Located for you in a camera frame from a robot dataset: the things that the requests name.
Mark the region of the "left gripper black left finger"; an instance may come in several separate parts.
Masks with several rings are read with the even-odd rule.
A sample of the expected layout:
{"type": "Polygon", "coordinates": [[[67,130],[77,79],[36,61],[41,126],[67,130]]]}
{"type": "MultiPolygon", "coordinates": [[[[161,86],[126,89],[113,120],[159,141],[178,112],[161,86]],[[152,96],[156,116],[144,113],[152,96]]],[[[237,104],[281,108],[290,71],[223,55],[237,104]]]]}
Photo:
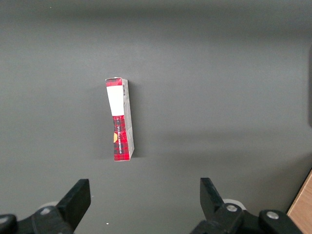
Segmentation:
{"type": "Polygon", "coordinates": [[[90,182],[80,179],[55,205],[47,205],[23,220],[0,216],[2,234],[73,234],[91,204],[90,182]]]}

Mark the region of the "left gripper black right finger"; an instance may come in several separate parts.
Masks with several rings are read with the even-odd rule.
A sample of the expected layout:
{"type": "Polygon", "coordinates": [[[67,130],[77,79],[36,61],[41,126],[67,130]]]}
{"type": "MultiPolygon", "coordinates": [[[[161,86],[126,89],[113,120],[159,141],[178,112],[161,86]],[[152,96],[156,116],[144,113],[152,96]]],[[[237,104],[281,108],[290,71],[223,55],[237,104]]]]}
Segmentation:
{"type": "Polygon", "coordinates": [[[205,219],[192,234],[300,234],[284,213],[262,210],[258,216],[232,202],[224,202],[210,178],[200,179],[200,205],[205,219]]]}

